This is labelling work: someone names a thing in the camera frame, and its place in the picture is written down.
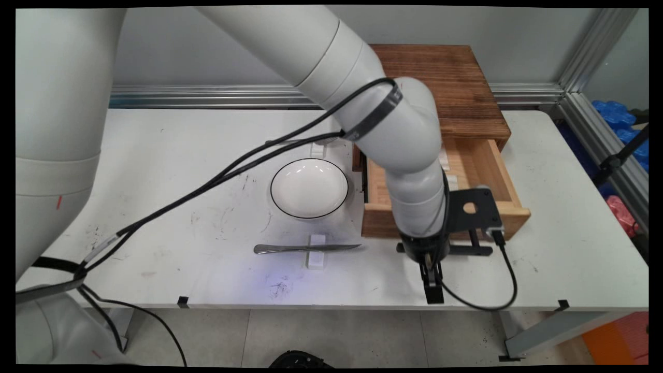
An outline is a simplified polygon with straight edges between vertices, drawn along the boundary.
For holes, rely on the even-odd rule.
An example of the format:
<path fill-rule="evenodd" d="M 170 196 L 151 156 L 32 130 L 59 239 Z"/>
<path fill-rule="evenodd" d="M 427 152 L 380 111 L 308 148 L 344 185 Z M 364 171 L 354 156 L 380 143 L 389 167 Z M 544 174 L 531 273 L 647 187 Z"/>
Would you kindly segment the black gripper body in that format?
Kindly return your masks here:
<path fill-rule="evenodd" d="M 399 235 L 401 239 L 399 252 L 405 253 L 419 264 L 426 264 L 427 259 L 430 264 L 436 264 L 450 252 L 449 235 L 446 233 L 437 233 L 428 237 L 412 237 L 405 233 Z"/>

